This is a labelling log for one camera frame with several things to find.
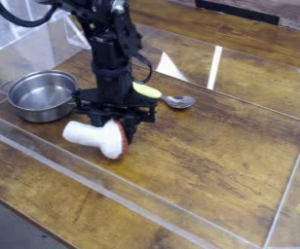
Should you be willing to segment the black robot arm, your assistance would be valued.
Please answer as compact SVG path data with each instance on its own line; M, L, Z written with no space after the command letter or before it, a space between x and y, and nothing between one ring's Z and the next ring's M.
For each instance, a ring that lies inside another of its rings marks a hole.
M92 71L97 80L94 89L77 89L76 109L101 127L110 119L121 122L128 140L137 127L156 121L157 101L133 88L148 79L133 76L132 61L148 63L140 53L142 35L129 15L128 0L34 0L57 7L76 16L92 48Z

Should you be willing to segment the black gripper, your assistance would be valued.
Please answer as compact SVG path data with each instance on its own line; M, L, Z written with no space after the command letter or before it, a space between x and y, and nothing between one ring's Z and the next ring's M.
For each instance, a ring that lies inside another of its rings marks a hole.
M141 95L133 83L145 85L152 73L142 81L134 79L130 69L94 70L97 87L74 92L76 111L90 117L96 127L112 119L124 119L125 136L132 143L141 122L156 122L157 100Z

